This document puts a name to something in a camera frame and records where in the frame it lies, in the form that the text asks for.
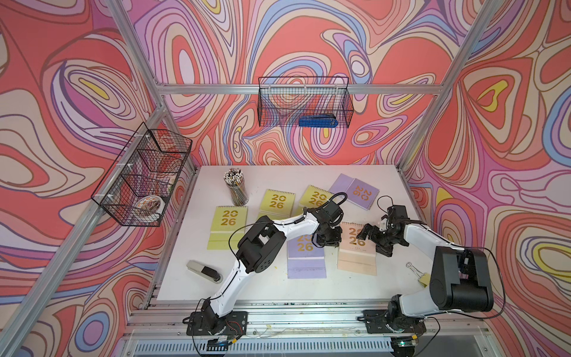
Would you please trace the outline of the peach 2026 calendar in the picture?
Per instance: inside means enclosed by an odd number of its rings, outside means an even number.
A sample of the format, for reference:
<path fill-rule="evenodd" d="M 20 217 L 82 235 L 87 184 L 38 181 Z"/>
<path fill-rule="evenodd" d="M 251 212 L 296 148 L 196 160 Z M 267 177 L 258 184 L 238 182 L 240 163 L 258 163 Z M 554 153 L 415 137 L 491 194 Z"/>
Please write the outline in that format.
<path fill-rule="evenodd" d="M 357 238 L 363 227 L 363 225 L 355 223 L 341 223 L 342 235 L 338 251 L 338 269 L 376 276 L 376 246 L 369 240 Z"/>

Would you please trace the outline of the purple 2026 calendar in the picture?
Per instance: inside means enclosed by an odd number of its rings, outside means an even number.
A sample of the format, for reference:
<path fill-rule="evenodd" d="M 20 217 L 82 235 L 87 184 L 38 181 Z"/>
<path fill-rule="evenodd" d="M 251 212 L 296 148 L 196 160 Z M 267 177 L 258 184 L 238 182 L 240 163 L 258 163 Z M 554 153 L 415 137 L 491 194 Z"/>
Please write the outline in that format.
<path fill-rule="evenodd" d="M 325 279 L 327 268 L 322 248 L 303 235 L 287 242 L 287 275 L 290 280 Z"/>
<path fill-rule="evenodd" d="M 345 174 L 340 174 L 330 187 L 331 193 L 345 192 L 347 200 L 364 210 L 370 210 L 377 196 L 379 189 L 358 178 L 352 178 Z"/>

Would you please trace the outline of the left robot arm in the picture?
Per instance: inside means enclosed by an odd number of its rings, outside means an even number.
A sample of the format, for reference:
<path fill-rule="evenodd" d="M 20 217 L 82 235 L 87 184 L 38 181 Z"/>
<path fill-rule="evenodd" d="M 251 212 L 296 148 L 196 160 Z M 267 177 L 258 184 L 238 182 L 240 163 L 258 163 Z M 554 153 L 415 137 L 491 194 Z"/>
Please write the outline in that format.
<path fill-rule="evenodd" d="M 218 321 L 232 312 L 238 295 L 248 280 L 264 272 L 275 260 L 286 241 L 309 236 L 311 247 L 337 246 L 341 242 L 343 211 L 309 208 L 305 213 L 285 220 L 260 217 L 238 242 L 233 255 L 236 262 L 230 275 L 213 297 L 202 305 L 207 318 Z"/>

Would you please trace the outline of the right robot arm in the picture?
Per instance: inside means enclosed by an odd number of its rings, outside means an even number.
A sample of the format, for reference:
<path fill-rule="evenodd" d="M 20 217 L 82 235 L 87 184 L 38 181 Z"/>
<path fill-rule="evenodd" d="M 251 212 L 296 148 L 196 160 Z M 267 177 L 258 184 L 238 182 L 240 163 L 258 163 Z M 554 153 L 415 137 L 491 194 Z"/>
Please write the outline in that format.
<path fill-rule="evenodd" d="M 447 241 L 419 220 L 397 220 L 385 230 L 366 224 L 357 235 L 369 240 L 376 252 L 386 257 L 393 246 L 413 245 L 431 258 L 428 286 L 422 291 L 395 295 L 388 305 L 387 320 L 425 318 L 440 313 L 489 312 L 494 293 L 486 254 L 480 248 L 466 248 Z"/>

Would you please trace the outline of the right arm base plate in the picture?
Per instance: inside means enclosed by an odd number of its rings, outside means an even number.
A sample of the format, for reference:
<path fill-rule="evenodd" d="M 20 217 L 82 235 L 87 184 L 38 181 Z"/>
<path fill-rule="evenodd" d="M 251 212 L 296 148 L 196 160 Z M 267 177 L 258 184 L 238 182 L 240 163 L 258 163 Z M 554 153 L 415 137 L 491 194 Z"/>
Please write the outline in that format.
<path fill-rule="evenodd" d="M 387 309 L 366 309 L 356 318 L 369 334 L 409 334 L 422 336 L 427 329 L 421 318 L 394 316 Z"/>

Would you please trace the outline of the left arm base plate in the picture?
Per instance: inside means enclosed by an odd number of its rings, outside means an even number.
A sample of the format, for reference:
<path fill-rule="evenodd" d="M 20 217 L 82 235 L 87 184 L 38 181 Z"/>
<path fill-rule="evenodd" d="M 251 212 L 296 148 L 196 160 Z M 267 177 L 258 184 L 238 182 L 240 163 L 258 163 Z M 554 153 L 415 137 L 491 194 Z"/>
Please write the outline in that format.
<path fill-rule="evenodd" d="M 192 312 L 182 323 L 188 336 L 243 336 L 247 333 L 248 313 L 231 312 L 223 318 L 206 312 Z"/>

